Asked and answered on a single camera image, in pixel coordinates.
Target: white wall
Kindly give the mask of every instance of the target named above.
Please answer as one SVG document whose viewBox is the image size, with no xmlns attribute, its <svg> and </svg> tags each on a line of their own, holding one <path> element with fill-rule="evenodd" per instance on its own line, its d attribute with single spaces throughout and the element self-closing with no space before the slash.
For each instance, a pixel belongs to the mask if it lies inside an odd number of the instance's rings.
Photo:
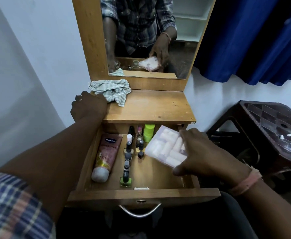
<svg viewBox="0 0 291 239">
<path fill-rule="evenodd" d="M 21 47 L 65 126 L 90 81 L 71 0 L 0 0 Z"/>
<path fill-rule="evenodd" d="M 0 10 L 0 166 L 64 128 Z"/>
<path fill-rule="evenodd" d="M 291 80 L 283 86 L 271 83 L 252 86 L 233 75 L 228 82 L 218 83 L 204 78 L 194 67 L 184 93 L 197 120 L 195 125 L 188 127 L 202 132 L 239 100 L 280 102 L 291 108 Z"/>
</svg>

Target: drawer handle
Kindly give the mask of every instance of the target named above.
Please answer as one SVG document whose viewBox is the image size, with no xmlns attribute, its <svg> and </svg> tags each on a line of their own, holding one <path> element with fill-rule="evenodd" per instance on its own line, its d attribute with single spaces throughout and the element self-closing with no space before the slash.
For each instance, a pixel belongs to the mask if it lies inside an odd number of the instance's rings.
<svg viewBox="0 0 291 239">
<path fill-rule="evenodd" d="M 145 214 L 143 214 L 143 215 L 137 215 L 137 214 L 135 214 L 135 213 L 132 213 L 131 211 L 128 211 L 124 206 L 122 206 L 122 205 L 119 205 L 119 207 L 121 208 L 121 209 L 123 209 L 128 215 L 130 215 L 130 216 L 132 216 L 132 217 L 135 217 L 135 218 L 144 218 L 144 217 L 147 217 L 148 215 L 151 215 L 157 208 L 159 208 L 159 206 L 161 205 L 161 203 L 160 204 L 158 204 L 158 205 L 156 205 L 152 210 L 150 210 L 148 213 L 145 213 Z"/>
</svg>

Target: vaseline logo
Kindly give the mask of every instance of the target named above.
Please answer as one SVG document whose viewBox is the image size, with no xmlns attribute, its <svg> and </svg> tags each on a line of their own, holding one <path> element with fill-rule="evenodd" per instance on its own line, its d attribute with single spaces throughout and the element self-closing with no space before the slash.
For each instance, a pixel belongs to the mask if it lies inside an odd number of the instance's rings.
<svg viewBox="0 0 291 239">
<path fill-rule="evenodd" d="M 112 138 L 106 138 L 105 141 L 108 143 L 115 143 L 117 140 L 112 139 Z"/>
</svg>

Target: mirror frame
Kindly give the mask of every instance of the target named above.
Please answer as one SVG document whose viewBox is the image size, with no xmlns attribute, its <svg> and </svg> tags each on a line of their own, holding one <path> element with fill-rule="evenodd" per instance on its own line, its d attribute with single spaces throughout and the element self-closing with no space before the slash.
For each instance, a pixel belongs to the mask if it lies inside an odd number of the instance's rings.
<svg viewBox="0 0 291 239">
<path fill-rule="evenodd" d="M 215 2 L 216 0 L 213 0 L 205 27 L 197 44 L 194 57 L 196 57 L 199 50 Z M 110 76 L 108 73 L 106 46 L 104 43 L 100 0 L 72 0 L 72 3 L 91 81 L 126 79 L 129 82 L 131 89 L 184 91 L 187 80 L 191 74 L 191 69 L 195 58 L 192 60 L 186 79 L 150 78 L 142 77 L 141 74 L 140 77 Z"/>
</svg>

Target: open drawer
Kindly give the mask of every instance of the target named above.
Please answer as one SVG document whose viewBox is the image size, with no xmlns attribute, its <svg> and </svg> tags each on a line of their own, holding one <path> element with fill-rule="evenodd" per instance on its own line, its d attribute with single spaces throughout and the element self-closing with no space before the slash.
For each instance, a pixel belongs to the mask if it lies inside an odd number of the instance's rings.
<svg viewBox="0 0 291 239">
<path fill-rule="evenodd" d="M 199 188 L 197 177 L 174 176 L 170 167 L 148 156 L 140 160 L 136 154 L 133 155 L 130 168 L 132 186 L 121 187 L 119 180 L 123 175 L 123 150 L 131 125 L 137 130 L 137 124 L 103 124 L 98 130 L 86 156 L 76 190 L 69 195 L 68 207 L 93 210 L 116 209 L 119 205 L 129 209 L 153 208 L 158 204 L 163 206 L 195 204 L 220 196 L 217 188 Z M 178 130 L 177 124 L 166 126 Z M 122 134 L 123 138 L 108 180 L 105 183 L 95 183 L 91 180 L 91 173 L 103 132 Z"/>
</svg>

